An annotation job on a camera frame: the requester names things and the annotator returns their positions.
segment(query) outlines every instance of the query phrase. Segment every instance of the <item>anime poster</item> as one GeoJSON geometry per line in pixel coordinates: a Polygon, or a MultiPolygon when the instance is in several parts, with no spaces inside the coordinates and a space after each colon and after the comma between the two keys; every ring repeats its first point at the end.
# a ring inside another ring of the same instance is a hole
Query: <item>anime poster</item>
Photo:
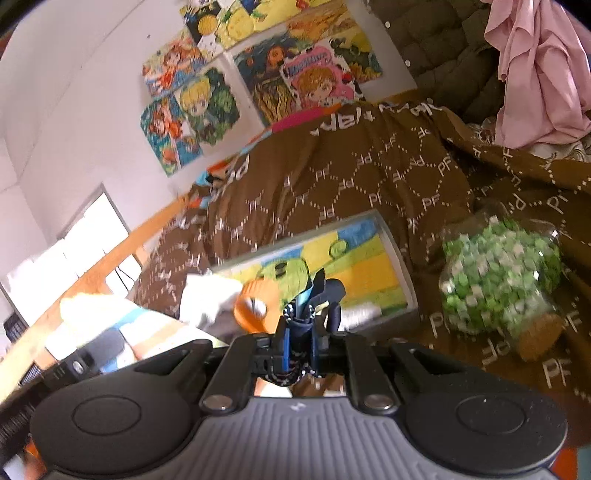
{"type": "Polygon", "coordinates": [[[284,33],[247,48],[234,58],[266,127],[297,110],[296,99],[279,69],[299,51],[297,40],[284,33]]]}
{"type": "Polygon", "coordinates": [[[287,23],[290,35],[300,40],[302,49],[329,39],[337,56],[343,57],[358,83],[382,76],[371,43],[342,2],[307,12],[287,23]]]}
{"type": "Polygon", "coordinates": [[[150,104],[142,114],[141,127],[169,177],[202,154],[174,95],[150,104]]]}
{"type": "Polygon", "coordinates": [[[180,13],[206,61],[254,32],[253,20],[238,0],[217,0],[202,7],[185,5],[180,13]]]}
{"type": "Polygon", "coordinates": [[[205,65],[201,52],[186,28],[144,63],[142,75],[150,95],[171,94],[205,65]]]}
{"type": "Polygon", "coordinates": [[[254,30],[262,32],[274,27],[303,10],[317,7],[329,0],[241,0],[242,5],[254,20],[254,30]]]}
{"type": "Polygon", "coordinates": [[[335,56],[329,40],[322,40],[280,68],[298,109],[330,107],[362,99],[346,62],[335,56]]]}
{"type": "Polygon", "coordinates": [[[224,74],[210,68],[174,93],[199,143],[214,146],[240,118],[224,74]]]}

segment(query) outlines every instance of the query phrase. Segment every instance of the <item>brown bedspread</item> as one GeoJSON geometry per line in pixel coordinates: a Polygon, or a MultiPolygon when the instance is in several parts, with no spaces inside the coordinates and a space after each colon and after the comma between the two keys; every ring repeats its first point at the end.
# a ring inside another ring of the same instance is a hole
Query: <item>brown bedspread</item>
{"type": "Polygon", "coordinates": [[[239,157],[207,216],[188,209],[162,237],[136,302],[175,315],[187,269],[228,258],[369,209],[378,209],[413,277],[423,326],[407,338],[560,397],[583,427],[591,417],[591,164],[542,160],[482,143],[451,112],[426,103],[349,105],[261,141],[239,157]],[[439,232],[479,199],[560,230],[564,278],[555,299],[566,332],[526,364],[497,334],[448,332],[437,280],[439,232]]]}

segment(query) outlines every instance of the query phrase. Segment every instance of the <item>cartoon poster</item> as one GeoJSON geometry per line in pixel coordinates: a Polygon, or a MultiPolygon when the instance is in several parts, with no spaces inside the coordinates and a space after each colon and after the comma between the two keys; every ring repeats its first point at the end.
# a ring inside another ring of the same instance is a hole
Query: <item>cartoon poster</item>
{"type": "Polygon", "coordinates": [[[180,13],[206,61],[254,32],[253,20],[238,0],[217,0],[202,7],[185,5],[180,13]]]}
{"type": "Polygon", "coordinates": [[[240,118],[224,74],[215,67],[174,92],[174,96],[199,143],[214,146],[240,118]]]}
{"type": "Polygon", "coordinates": [[[254,20],[254,30],[262,32],[274,27],[303,10],[317,7],[330,0],[241,0],[254,20]]]}
{"type": "Polygon", "coordinates": [[[150,104],[142,114],[141,127],[169,177],[202,154],[174,95],[150,104]]]}
{"type": "Polygon", "coordinates": [[[280,68],[298,109],[330,107],[362,99],[347,63],[335,56],[329,40],[322,40],[280,68]]]}
{"type": "Polygon", "coordinates": [[[296,99],[279,69],[286,59],[299,52],[297,40],[284,33],[249,47],[234,58],[266,127],[297,110],[296,99]]]}
{"type": "Polygon", "coordinates": [[[326,278],[338,278],[343,282],[347,292],[341,301],[343,309],[371,304],[380,316],[408,306],[373,219],[337,226],[329,233],[298,242],[291,248],[281,248],[229,268],[222,266],[215,273],[242,283],[254,278],[271,278],[279,285],[284,307],[306,288],[308,278],[313,278],[321,268],[326,278]]]}
{"type": "Polygon", "coordinates": [[[307,12],[287,23],[290,35],[300,40],[302,49],[329,39],[337,56],[343,57],[358,83],[382,76],[371,43],[341,1],[307,12]]]}
{"type": "Polygon", "coordinates": [[[171,94],[194,75],[205,60],[186,28],[144,63],[142,75],[150,95],[162,98],[171,94]]]}
{"type": "MultiPolygon", "coordinates": [[[[201,8],[213,3],[213,1],[214,0],[190,0],[187,2],[187,4],[197,8],[201,8]]],[[[222,8],[230,8],[234,1],[235,0],[217,0],[218,4],[220,4],[222,8]]]]}

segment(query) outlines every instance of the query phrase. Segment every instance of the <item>pink cloth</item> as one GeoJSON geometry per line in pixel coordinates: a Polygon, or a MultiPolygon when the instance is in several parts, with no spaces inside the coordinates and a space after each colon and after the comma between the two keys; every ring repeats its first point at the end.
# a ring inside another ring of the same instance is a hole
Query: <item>pink cloth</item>
{"type": "Polygon", "coordinates": [[[551,0],[482,1],[491,4],[485,38],[501,52],[499,79],[506,82],[495,143],[568,144],[588,134],[591,73],[583,46],[591,48],[591,33],[551,0]]]}

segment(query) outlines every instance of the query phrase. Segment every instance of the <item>wooden bed frame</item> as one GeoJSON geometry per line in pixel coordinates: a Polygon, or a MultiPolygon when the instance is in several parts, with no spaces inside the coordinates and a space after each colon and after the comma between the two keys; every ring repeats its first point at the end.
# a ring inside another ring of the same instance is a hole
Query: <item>wooden bed frame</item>
{"type": "Polygon", "coordinates": [[[187,202],[188,195],[176,199],[166,208],[136,228],[111,252],[106,254],[88,272],[82,275],[66,292],[55,301],[41,317],[25,331],[23,336],[12,346],[6,357],[0,362],[0,402],[18,387],[18,383],[33,363],[46,370],[56,363],[46,350],[45,343],[49,334],[62,323],[60,302],[79,293],[108,293],[111,291],[105,283],[109,275],[125,258],[134,255],[142,266],[148,261],[143,245],[158,235],[160,231],[180,213],[187,202]]]}

